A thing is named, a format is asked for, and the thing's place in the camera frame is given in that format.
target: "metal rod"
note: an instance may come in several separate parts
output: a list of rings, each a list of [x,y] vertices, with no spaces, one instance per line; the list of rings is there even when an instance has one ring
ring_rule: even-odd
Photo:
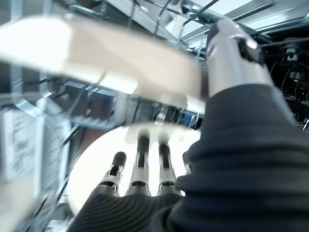
[[[156,18],[156,27],[155,27],[155,31],[154,31],[154,35],[156,35],[158,29],[159,29],[159,24],[160,24],[160,21],[161,21],[161,16],[163,14],[163,12],[167,9],[169,3],[170,3],[171,0],[167,0],[164,7],[162,8],[162,10],[160,11],[158,17]]]
[[[85,118],[82,116],[71,117],[71,122],[78,124],[82,128],[90,128],[105,132],[108,132],[116,127],[114,123],[99,121],[98,119],[93,120],[91,118]]]
[[[254,35],[258,35],[258,34],[261,34],[261,33],[264,33],[264,32],[268,32],[268,31],[271,31],[271,30],[276,30],[276,29],[281,29],[281,28],[285,28],[285,27],[296,26],[296,25],[299,25],[302,21],[303,21],[303,17],[300,17],[300,18],[293,19],[293,20],[290,20],[290,21],[287,21],[287,22],[284,22],[284,23],[276,23],[276,24],[273,24],[273,25],[269,25],[266,28],[261,29],[259,31],[255,31],[253,33],[250,33],[250,35],[254,36]]]
[[[135,0],[132,1],[131,13],[130,13],[130,16],[129,16],[129,20],[128,20],[128,22],[127,22],[127,26],[128,26],[129,28],[130,28],[131,25],[132,25],[134,12],[135,12]]]
[[[201,50],[202,50],[202,46],[204,44],[205,38],[206,38],[206,34],[203,35],[203,38],[201,40],[201,44],[199,45],[198,52],[197,52],[197,59],[199,59],[199,56],[201,54]]]
[[[69,2],[69,12],[74,13],[74,6],[76,5],[76,0],[70,0]]]
[[[23,1],[11,0],[11,22],[19,20],[23,16]]]
[[[261,48],[284,45],[284,44],[303,43],[303,42],[307,42],[307,41],[309,41],[309,37],[302,38],[302,39],[296,39],[296,40],[286,40],[286,41],[281,41],[281,42],[263,44],[263,45],[261,45]]]
[[[182,25],[182,28],[179,32],[179,36],[178,36],[178,43],[177,45],[180,44],[181,42],[181,37],[182,37],[182,34],[183,34],[183,29],[184,29],[184,26],[186,24],[188,24],[189,22],[191,22],[193,19],[195,19],[197,16],[199,16],[200,14],[202,14],[205,10],[207,10],[208,8],[210,8],[212,5],[214,5],[216,2],[218,2],[219,0],[212,0],[210,3],[208,3],[206,6],[204,6],[202,9],[200,9],[198,12],[196,12],[194,15],[192,15],[189,19],[187,19],[183,25]]]
[[[70,134],[68,135],[68,137],[62,142],[62,144],[60,145],[61,148],[63,148],[75,135],[76,132],[80,129],[80,126],[76,125],[73,127],[73,129],[71,130]]]
[[[101,16],[105,17],[107,2],[106,0],[101,0]]]
[[[43,15],[49,16],[53,11],[53,0],[44,0]]]
[[[251,9],[251,10],[249,10],[249,11],[243,13],[243,14],[240,14],[240,15],[232,18],[232,20],[239,21],[239,20],[244,19],[246,17],[249,17],[249,16],[251,16],[251,15],[253,15],[255,13],[258,13],[260,11],[268,9],[269,7],[272,7],[272,6],[276,5],[277,3],[278,3],[278,0],[273,0],[271,2],[265,3],[265,4],[261,5],[261,6],[258,6],[258,7],[254,8],[254,9]]]
[[[157,6],[157,7],[160,7],[160,8],[164,8],[164,5],[160,5],[160,4],[156,3],[156,2],[153,2],[152,0],[144,0],[144,1],[150,3],[150,4],[154,5],[154,6]],[[184,18],[189,18],[189,16],[184,15],[183,13],[175,11],[175,10],[173,10],[171,8],[167,8],[166,11],[170,11],[170,12],[172,12],[172,13],[174,13],[176,15],[180,15],[180,16],[182,16]]]
[[[90,10],[90,9],[83,7],[83,6],[80,6],[80,5],[72,5],[71,7],[72,7],[72,9],[76,9],[76,10],[78,10],[78,11],[84,13],[84,14],[89,15],[89,16],[93,16],[93,15],[100,16],[101,15],[101,13]]]

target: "metal hook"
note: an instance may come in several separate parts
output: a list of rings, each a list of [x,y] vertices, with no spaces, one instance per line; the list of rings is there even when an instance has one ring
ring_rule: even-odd
[[[297,88],[298,88],[300,82],[303,80],[303,77],[304,77],[304,76],[305,76],[305,74],[302,74],[302,75],[301,75],[301,77],[299,78],[299,80],[298,80],[298,82],[297,82],[297,85],[296,85],[296,87],[295,87],[295,89],[294,89],[295,102],[298,102],[298,101],[297,101],[297,96],[296,96],[296,90],[297,90]]]
[[[197,60],[199,59],[199,56],[201,54],[201,50],[202,50],[202,46],[204,44],[205,38],[206,38],[206,33],[203,35],[203,38],[202,38],[201,43],[199,45],[199,49],[198,49],[198,53],[197,53]]]
[[[288,76],[288,74],[289,74],[289,72],[292,70],[292,68],[293,68],[293,67],[291,67],[291,68],[286,72],[285,77],[284,77],[283,82],[282,82],[282,85],[281,85],[281,93],[282,93],[283,96],[284,96],[283,85],[284,85],[284,82],[285,82],[285,80],[286,80],[286,77]]]
[[[160,21],[161,21],[161,16],[162,16],[163,12],[167,9],[167,7],[168,7],[170,1],[171,1],[171,0],[167,0],[167,2],[165,3],[165,5],[163,6],[162,10],[160,11],[158,17],[156,18],[156,26],[155,26],[154,35],[156,35],[156,33],[158,32],[159,24],[160,24]]]
[[[194,15],[192,15],[188,20],[186,20],[183,25],[182,28],[180,29],[179,32],[179,36],[178,36],[178,42],[177,42],[177,46],[179,47],[180,43],[181,43],[181,37],[183,35],[183,29],[184,26],[186,24],[188,24],[189,22],[191,22],[193,19],[195,19],[197,16],[200,16],[205,10],[207,10],[208,8],[210,8],[212,5],[214,5],[216,2],[218,2],[219,0],[212,0],[210,3],[208,3],[206,6],[204,6],[202,9],[200,9],[198,12],[196,12]]]

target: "black fabric sleeve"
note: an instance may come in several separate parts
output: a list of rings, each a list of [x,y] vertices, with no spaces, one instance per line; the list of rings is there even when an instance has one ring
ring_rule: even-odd
[[[242,85],[207,103],[188,151],[186,196],[158,212],[152,231],[307,232],[309,136],[274,87]]]

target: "white label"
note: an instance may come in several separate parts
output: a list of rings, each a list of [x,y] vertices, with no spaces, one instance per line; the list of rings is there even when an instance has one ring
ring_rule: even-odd
[[[3,113],[4,163],[7,180],[19,179],[33,172],[36,120],[10,109]]]

